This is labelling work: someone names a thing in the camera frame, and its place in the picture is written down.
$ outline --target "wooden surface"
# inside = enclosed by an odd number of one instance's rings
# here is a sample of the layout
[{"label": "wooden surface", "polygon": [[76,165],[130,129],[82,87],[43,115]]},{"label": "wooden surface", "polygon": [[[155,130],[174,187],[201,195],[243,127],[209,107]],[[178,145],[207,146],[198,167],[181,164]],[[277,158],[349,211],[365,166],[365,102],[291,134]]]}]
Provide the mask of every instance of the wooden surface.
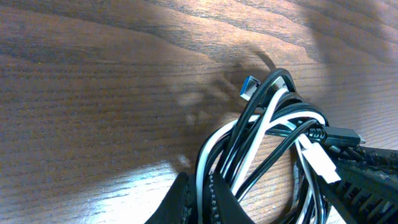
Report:
[{"label": "wooden surface", "polygon": [[[398,148],[393,0],[0,0],[0,34],[1,223],[143,223],[260,57],[333,126]],[[251,190],[254,221],[283,211],[290,173],[285,153]]]}]

